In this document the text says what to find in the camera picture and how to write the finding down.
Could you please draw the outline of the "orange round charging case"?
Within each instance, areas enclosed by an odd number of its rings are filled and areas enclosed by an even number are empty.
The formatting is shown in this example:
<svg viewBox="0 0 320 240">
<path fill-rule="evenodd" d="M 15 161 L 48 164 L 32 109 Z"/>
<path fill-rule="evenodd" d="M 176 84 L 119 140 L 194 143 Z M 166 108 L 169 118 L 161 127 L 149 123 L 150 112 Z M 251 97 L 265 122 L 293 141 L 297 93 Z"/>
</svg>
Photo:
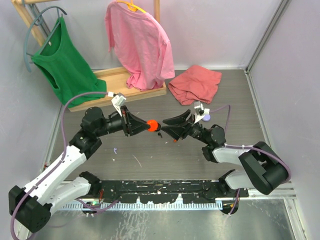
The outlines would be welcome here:
<svg viewBox="0 0 320 240">
<path fill-rule="evenodd" d="M 149 125 L 149 132 L 158 132 L 161 130 L 161 125 L 154 119 L 148 120 L 147 124 Z"/>
</svg>

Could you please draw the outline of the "lilac earbud charging case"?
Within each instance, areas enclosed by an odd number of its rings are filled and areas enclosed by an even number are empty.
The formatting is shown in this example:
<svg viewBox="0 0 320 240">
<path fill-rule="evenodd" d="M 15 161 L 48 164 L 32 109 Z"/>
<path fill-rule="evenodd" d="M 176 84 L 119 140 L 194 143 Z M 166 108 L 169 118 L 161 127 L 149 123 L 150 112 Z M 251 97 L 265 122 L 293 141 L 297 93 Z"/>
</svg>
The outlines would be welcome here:
<svg viewBox="0 0 320 240">
<path fill-rule="evenodd" d="M 204 121 L 204 122 L 209 122 L 210 120 L 211 120 L 210 114 L 205 114 L 204 117 L 202 118 L 202 121 Z"/>
</svg>

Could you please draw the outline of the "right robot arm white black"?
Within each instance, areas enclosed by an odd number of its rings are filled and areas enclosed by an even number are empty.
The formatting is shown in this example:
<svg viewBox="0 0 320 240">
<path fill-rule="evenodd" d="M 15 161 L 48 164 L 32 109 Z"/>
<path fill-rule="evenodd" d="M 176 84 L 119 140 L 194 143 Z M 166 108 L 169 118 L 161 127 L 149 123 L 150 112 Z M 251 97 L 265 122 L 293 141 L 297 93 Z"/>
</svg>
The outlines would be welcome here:
<svg viewBox="0 0 320 240">
<path fill-rule="evenodd" d="M 190 110 L 163 120 L 162 131 L 175 141 L 192 137 L 205 144 L 202 154 L 213 163 L 228 163 L 242 167 L 220 178 L 219 191 L 231 197 L 237 189 L 254 188 L 269 195 L 279 185 L 291 180 L 291 170 L 264 141 L 254 145 L 227 144 L 225 129 L 217 124 L 209 128 L 198 121 Z"/>
</svg>

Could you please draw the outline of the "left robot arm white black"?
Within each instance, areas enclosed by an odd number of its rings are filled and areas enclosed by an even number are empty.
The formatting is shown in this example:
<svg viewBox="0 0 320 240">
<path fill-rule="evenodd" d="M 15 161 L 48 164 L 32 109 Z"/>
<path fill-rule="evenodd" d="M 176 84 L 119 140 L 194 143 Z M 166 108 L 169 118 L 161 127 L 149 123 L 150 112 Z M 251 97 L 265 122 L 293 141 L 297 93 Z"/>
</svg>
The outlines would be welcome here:
<svg viewBox="0 0 320 240">
<path fill-rule="evenodd" d="M 62 154 L 23 188 L 16 185 L 9 191 L 10 230 L 14 230 L 14 223 L 18 221 L 30 232 L 36 233 L 68 202 L 82 196 L 97 197 L 101 188 L 100 180 L 87 171 L 71 183 L 64 186 L 61 183 L 97 151 L 102 145 L 102 136 L 119 131 L 126 136 L 134 136 L 150 127 L 145 120 L 130 113 L 126 106 L 108 117 L 104 117 L 99 107 L 87 109 L 80 130 L 65 146 Z"/>
</svg>

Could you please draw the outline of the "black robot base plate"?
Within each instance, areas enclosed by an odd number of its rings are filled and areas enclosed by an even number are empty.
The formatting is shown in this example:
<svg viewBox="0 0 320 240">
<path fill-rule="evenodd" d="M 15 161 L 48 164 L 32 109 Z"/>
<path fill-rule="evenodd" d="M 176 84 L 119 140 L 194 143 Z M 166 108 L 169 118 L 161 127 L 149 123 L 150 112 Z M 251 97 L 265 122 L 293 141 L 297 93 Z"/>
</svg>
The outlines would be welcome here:
<svg viewBox="0 0 320 240">
<path fill-rule="evenodd" d="M 103 202 L 133 204 L 174 203 L 182 197 L 183 204 L 215 203 L 218 198 L 235 198 L 236 190 L 223 188 L 214 180 L 103 180 L 95 193 L 83 199 L 102 197 Z"/>
</svg>

